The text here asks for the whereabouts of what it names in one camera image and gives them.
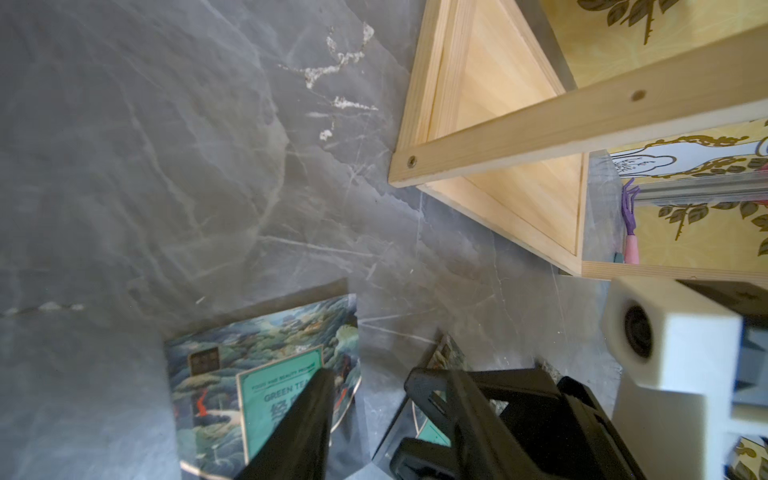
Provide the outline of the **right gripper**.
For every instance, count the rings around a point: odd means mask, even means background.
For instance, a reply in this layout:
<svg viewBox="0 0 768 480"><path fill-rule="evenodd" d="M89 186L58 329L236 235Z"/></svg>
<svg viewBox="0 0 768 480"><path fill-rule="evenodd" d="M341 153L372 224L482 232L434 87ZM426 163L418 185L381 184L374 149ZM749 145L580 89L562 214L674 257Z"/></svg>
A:
<svg viewBox="0 0 768 480"><path fill-rule="evenodd" d="M491 445L519 479L643 479L591 390L541 368L471 372L489 400L504 402L506 433Z"/></svg>

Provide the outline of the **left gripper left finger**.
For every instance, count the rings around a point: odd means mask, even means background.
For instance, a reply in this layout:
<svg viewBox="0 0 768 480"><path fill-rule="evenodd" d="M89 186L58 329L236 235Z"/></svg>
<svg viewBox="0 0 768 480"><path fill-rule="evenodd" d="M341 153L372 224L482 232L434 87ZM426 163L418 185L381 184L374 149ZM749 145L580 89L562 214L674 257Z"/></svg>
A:
<svg viewBox="0 0 768 480"><path fill-rule="evenodd" d="M334 375L317 371L260 452L236 476L315 479L326 476L334 407Z"/></svg>

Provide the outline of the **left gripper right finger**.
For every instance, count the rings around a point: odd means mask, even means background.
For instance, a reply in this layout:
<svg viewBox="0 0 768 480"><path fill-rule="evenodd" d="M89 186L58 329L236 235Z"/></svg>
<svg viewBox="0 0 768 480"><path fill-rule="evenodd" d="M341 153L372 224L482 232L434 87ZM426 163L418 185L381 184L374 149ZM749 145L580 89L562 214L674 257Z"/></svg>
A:
<svg viewBox="0 0 768 480"><path fill-rule="evenodd" d="M407 396L449 438L448 447L406 438L390 471L397 479L538 479L540 469L495 415L469 372L416 368Z"/></svg>

